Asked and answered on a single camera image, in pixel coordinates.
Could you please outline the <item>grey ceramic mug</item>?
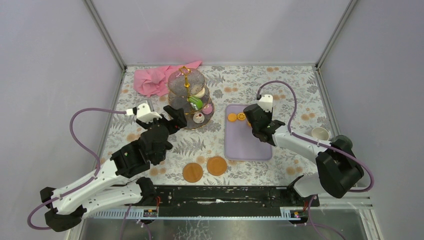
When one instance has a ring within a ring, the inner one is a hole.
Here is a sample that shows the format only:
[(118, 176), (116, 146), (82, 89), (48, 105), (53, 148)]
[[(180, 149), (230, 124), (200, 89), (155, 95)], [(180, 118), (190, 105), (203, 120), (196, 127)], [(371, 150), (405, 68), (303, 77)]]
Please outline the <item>grey ceramic mug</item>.
[(346, 135), (337, 135), (331, 140), (331, 144), (341, 150), (351, 150), (353, 142)]

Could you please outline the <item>wooden coaster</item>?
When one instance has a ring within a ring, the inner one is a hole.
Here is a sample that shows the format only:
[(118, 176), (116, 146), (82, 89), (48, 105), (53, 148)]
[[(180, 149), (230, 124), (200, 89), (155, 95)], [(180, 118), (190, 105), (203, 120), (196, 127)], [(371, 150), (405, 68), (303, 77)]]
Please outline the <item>wooden coaster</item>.
[(228, 164), (224, 158), (214, 156), (208, 159), (206, 167), (211, 175), (221, 176), (227, 171)]
[(196, 183), (203, 177), (203, 168), (198, 163), (188, 163), (182, 170), (182, 176), (189, 183)]

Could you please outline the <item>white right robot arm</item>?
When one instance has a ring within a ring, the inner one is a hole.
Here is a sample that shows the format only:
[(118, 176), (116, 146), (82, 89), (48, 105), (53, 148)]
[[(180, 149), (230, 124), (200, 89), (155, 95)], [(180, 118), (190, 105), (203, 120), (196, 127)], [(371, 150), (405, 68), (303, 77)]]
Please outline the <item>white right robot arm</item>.
[(319, 142), (308, 135), (289, 131), (287, 125), (272, 119), (258, 104), (247, 106), (243, 113), (252, 126), (252, 134), (261, 142), (292, 151), (317, 167), (317, 173), (296, 178), (289, 184), (287, 201), (301, 205), (308, 197), (327, 193), (342, 198), (364, 176), (360, 164), (352, 158), (351, 144), (344, 139)]

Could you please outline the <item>grey speckled cake ball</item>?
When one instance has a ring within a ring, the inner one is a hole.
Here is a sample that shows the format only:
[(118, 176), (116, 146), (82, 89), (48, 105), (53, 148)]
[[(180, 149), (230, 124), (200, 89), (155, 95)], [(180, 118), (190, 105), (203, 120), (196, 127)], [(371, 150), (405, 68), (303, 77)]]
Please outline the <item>grey speckled cake ball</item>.
[(205, 121), (205, 116), (202, 112), (197, 112), (193, 115), (192, 120), (196, 124), (201, 124)]

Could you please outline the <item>lilac plastic tray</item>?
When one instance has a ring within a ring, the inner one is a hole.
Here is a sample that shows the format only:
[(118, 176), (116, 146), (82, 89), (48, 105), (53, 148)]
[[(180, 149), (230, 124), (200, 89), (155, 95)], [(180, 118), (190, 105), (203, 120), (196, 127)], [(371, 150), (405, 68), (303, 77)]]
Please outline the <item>lilac plastic tray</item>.
[(244, 121), (230, 122), (228, 114), (243, 113), (245, 104), (229, 104), (225, 108), (224, 156), (232, 161), (269, 161), (273, 156), (272, 146), (261, 142), (252, 134), (252, 128)]

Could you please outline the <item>pink cloth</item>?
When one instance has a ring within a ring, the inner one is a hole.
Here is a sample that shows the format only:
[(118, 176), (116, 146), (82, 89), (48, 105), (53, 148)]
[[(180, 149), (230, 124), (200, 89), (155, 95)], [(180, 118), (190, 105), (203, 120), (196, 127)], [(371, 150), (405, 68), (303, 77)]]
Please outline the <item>pink cloth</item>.
[(167, 95), (168, 79), (171, 74), (177, 72), (182, 67), (197, 69), (202, 61), (194, 61), (181, 65), (165, 65), (153, 68), (138, 69), (134, 72), (133, 88), (139, 94), (151, 97), (157, 95), (159, 97)]

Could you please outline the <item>right wooden coaster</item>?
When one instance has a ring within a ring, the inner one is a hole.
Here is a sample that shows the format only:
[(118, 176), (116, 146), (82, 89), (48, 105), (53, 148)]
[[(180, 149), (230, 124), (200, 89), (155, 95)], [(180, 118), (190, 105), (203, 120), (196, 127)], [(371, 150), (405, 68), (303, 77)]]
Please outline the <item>right wooden coaster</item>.
[(221, 176), (227, 171), (228, 164), (224, 158), (214, 156), (208, 159), (206, 167), (211, 175)]

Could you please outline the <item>pink sugared cake ball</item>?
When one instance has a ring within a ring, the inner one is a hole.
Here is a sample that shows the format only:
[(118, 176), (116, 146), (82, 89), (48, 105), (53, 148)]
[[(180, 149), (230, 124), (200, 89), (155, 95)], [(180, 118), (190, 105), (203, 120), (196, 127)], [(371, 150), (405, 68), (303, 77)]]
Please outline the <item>pink sugared cake ball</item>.
[(211, 103), (208, 103), (203, 109), (202, 113), (204, 115), (210, 115), (214, 111), (213, 105)]

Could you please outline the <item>white ceramic mug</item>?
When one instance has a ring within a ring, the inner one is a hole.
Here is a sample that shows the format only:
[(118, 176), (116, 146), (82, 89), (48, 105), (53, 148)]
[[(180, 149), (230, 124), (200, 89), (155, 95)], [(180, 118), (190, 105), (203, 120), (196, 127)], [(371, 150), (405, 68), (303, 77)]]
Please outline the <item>white ceramic mug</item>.
[(323, 127), (313, 128), (311, 130), (311, 136), (322, 141), (328, 141), (330, 139), (330, 133)]

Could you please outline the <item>three-tier glass cake stand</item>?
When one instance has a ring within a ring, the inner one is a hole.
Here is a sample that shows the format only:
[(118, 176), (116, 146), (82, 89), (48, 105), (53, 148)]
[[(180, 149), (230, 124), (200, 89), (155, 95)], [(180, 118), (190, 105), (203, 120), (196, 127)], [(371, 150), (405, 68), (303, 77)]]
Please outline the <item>three-tier glass cake stand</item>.
[[(174, 109), (183, 108), (185, 118), (187, 120), (187, 129), (193, 130), (205, 126), (214, 115), (214, 104), (211, 99), (211, 92), (207, 86), (207, 78), (196, 68), (187, 68), (185, 66), (178, 69), (178, 71), (172, 73), (168, 78), (167, 87), (168, 103)], [(188, 98), (197, 94), (202, 88), (205, 88), (205, 95), (200, 98), (203, 102), (203, 108), (207, 104), (212, 104), (213, 112), (205, 116), (203, 123), (197, 124), (193, 121), (193, 115), (201, 112), (201, 110), (194, 110)]]

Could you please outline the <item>yellow jam-dot cookie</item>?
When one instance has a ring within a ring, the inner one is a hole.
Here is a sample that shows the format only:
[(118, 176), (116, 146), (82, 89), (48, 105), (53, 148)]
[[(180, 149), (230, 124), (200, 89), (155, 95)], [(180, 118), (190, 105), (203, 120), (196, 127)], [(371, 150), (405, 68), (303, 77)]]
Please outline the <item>yellow jam-dot cookie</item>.
[(238, 121), (245, 121), (246, 115), (243, 112), (240, 112), (236, 115)]

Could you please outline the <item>green striped cake piece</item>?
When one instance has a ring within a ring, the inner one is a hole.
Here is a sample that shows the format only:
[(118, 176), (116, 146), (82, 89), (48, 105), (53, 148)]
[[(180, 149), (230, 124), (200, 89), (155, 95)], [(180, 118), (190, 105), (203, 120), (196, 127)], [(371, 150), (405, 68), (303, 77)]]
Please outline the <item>green striped cake piece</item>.
[(190, 96), (187, 101), (195, 111), (201, 110), (204, 106), (202, 100), (196, 96)]

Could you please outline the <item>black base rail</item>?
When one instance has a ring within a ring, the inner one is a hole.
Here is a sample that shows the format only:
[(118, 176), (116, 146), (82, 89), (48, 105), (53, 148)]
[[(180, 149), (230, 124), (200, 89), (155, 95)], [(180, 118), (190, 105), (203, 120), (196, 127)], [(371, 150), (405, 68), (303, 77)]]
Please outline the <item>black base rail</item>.
[(317, 197), (301, 197), (291, 186), (157, 185), (144, 204), (159, 217), (280, 217), (282, 209), (307, 211)]

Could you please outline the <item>left wooden coaster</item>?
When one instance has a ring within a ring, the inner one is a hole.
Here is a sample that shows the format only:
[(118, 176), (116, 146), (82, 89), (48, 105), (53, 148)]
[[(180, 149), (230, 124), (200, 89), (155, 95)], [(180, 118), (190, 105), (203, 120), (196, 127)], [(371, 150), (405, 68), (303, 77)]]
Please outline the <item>left wooden coaster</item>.
[(198, 163), (188, 163), (182, 170), (182, 176), (189, 183), (196, 183), (203, 177), (203, 168)]

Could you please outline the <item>white glazed donut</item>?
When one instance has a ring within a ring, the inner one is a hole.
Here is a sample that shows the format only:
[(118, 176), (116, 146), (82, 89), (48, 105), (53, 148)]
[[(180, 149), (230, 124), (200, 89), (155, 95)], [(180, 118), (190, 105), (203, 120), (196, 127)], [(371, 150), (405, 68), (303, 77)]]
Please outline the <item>white glazed donut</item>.
[(203, 98), (206, 93), (206, 89), (203, 87), (197, 94), (193, 95), (196, 98)]

